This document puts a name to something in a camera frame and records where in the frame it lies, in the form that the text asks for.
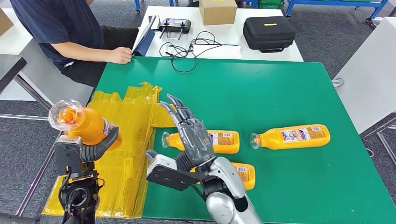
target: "plastic bottle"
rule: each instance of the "plastic bottle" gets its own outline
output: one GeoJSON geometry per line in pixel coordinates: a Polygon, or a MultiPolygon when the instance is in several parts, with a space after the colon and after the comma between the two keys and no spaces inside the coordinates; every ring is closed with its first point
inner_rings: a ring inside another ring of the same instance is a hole
{"type": "MultiPolygon", "coordinates": [[[[114,127],[96,110],[82,107],[75,100],[61,100],[54,104],[48,114],[49,123],[59,131],[70,136],[80,136],[86,145],[99,144],[114,127]]],[[[121,133],[109,150],[118,148],[122,143],[121,133]]]]}
{"type": "Polygon", "coordinates": [[[256,184],[256,171],[255,167],[250,164],[245,163],[237,163],[231,162],[231,165],[238,172],[239,177],[241,178],[243,185],[246,190],[251,190],[255,187],[256,184]]]}
{"type": "Polygon", "coordinates": [[[273,128],[262,134],[250,135],[250,145],[254,149],[259,147],[272,150],[319,147],[329,141],[329,130],[326,126],[318,124],[273,128]]]}
{"type": "MultiPolygon", "coordinates": [[[[215,153],[235,154],[239,151],[239,134],[237,132],[211,130],[208,133],[215,153]]],[[[179,133],[169,134],[164,132],[162,134],[162,147],[167,148],[169,146],[184,151],[179,133]]]]}

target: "gray carpet floor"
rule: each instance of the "gray carpet floor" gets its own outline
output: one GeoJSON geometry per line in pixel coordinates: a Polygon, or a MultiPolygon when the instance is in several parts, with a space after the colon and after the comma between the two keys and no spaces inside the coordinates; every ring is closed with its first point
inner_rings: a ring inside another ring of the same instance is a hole
{"type": "MultiPolygon", "coordinates": [[[[141,13],[135,12],[131,0],[95,0],[92,10],[101,25],[139,26],[148,5],[168,6],[167,0],[145,0],[141,3],[141,13]]],[[[179,6],[186,6],[186,0],[180,0],[179,6]]],[[[390,13],[392,6],[387,4],[380,16],[390,13]]],[[[296,43],[305,61],[322,62],[330,77],[334,77],[353,53],[372,32],[364,20],[373,8],[296,5],[290,22],[297,30],[296,43]]],[[[16,113],[46,116],[35,102],[0,101],[0,113],[16,113]]],[[[396,116],[392,114],[367,130],[375,129],[396,116]]],[[[39,169],[58,131],[45,121],[0,119],[0,212],[15,213],[34,174],[39,169]]],[[[396,149],[396,130],[383,132],[388,142],[396,149]]],[[[396,201],[396,166],[391,161],[379,138],[372,135],[363,141],[374,152],[373,162],[377,167],[392,198],[396,201]]],[[[40,218],[41,210],[56,179],[54,161],[51,161],[43,179],[38,185],[32,200],[24,213],[26,217],[40,218]]],[[[40,223],[59,223],[59,217],[41,217],[40,223]]],[[[99,224],[184,224],[200,223],[167,220],[120,220],[98,219],[99,224]]]]}

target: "black pants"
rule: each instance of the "black pants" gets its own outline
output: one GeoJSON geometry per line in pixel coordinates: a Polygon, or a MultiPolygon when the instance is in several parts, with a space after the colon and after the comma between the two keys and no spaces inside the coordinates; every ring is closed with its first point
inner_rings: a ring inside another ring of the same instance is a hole
{"type": "MultiPolygon", "coordinates": [[[[114,28],[102,26],[102,31],[104,41],[101,49],[113,50],[118,47],[132,49],[139,29],[137,27],[114,28]]],[[[60,71],[74,82],[96,88],[105,67],[106,62],[78,61],[66,68],[61,68],[60,71]]]]}

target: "silver robotic arm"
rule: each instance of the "silver robotic arm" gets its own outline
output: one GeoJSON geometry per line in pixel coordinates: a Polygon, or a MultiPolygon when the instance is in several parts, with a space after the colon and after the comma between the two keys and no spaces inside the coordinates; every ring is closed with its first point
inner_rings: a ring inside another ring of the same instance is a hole
{"type": "Polygon", "coordinates": [[[181,100],[167,95],[176,110],[160,102],[176,124],[185,151],[172,159],[153,150],[146,152],[151,163],[146,179],[177,190],[192,186],[206,200],[206,207],[219,224],[260,224],[242,180],[224,157],[216,157],[205,125],[181,100]],[[195,184],[201,182],[204,192],[195,184]]]}

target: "robotic arm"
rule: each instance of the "robotic arm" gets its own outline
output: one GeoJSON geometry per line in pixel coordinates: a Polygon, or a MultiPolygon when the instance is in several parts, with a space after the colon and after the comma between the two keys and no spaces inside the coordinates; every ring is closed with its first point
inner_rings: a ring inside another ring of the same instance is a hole
{"type": "Polygon", "coordinates": [[[185,190],[192,186],[206,200],[206,207],[219,224],[261,224],[250,202],[242,180],[224,157],[217,157],[204,124],[179,99],[167,95],[176,110],[160,102],[176,124],[185,151],[172,159],[153,150],[146,152],[151,163],[148,181],[185,190]],[[195,184],[201,182],[204,192],[195,184]]]}
{"type": "Polygon", "coordinates": [[[100,159],[118,137],[118,127],[97,145],[82,143],[81,137],[60,136],[54,144],[57,174],[65,175],[58,199],[64,210],[62,224],[94,224],[99,190],[104,180],[98,178],[94,161],[100,159]]]}

